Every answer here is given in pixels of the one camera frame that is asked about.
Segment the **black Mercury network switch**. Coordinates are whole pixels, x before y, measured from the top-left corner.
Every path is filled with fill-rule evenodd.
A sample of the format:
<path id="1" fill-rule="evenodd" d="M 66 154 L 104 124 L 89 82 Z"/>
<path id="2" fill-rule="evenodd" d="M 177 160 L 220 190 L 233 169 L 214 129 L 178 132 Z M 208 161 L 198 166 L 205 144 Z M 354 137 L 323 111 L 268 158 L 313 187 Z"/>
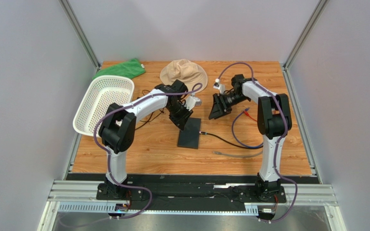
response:
<path id="1" fill-rule="evenodd" d="M 179 132 L 177 147 L 198 149 L 200 137 L 201 119 L 189 118 L 184 130 Z"/>

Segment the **black power adapter with cord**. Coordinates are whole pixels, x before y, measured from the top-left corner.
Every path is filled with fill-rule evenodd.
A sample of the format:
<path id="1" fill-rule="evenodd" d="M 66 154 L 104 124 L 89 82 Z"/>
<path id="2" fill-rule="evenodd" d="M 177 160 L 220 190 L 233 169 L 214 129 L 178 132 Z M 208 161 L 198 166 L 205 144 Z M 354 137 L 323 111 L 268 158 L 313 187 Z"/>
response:
<path id="1" fill-rule="evenodd" d="M 163 109 L 168 103 L 168 95 L 161 90 L 153 89 L 150 93 L 133 101 L 133 112 L 137 117 L 137 123 L 152 114 L 153 112 Z"/>

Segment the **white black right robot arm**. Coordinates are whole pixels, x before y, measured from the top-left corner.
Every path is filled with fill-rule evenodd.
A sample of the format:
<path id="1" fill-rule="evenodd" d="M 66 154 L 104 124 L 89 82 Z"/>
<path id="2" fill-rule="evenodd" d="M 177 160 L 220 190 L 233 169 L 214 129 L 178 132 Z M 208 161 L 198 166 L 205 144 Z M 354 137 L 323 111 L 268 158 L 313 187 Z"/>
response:
<path id="1" fill-rule="evenodd" d="M 257 127 L 263 136 L 263 157 L 254 195 L 260 201 L 268 201 L 281 192 L 281 152 L 292 124 L 289 98 L 287 94 L 276 94 L 268 90 L 253 77 L 235 75 L 232 86 L 232 90 L 226 92 L 220 79 L 215 80 L 213 87 L 219 93 L 213 95 L 209 119 L 218 119 L 229 114 L 232 106 L 244 100 L 257 103 Z"/>

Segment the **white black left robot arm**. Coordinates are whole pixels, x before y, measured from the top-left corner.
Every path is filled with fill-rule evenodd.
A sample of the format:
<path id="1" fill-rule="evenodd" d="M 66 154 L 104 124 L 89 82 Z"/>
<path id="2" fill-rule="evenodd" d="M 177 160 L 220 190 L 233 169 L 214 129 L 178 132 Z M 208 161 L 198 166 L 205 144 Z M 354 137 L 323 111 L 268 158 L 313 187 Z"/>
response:
<path id="1" fill-rule="evenodd" d="M 150 93 L 124 105 L 110 104 L 106 115 L 96 124 L 95 143 L 107 153 L 107 173 L 104 183 L 98 185 L 99 200 L 125 200 L 134 189 L 127 186 L 126 159 L 131 147 L 138 121 L 159 109 L 167 109 L 169 119 L 180 130 L 201 105 L 195 96 L 202 84 L 197 83 L 191 91 L 185 83 L 176 80 L 171 85 L 159 84 Z"/>

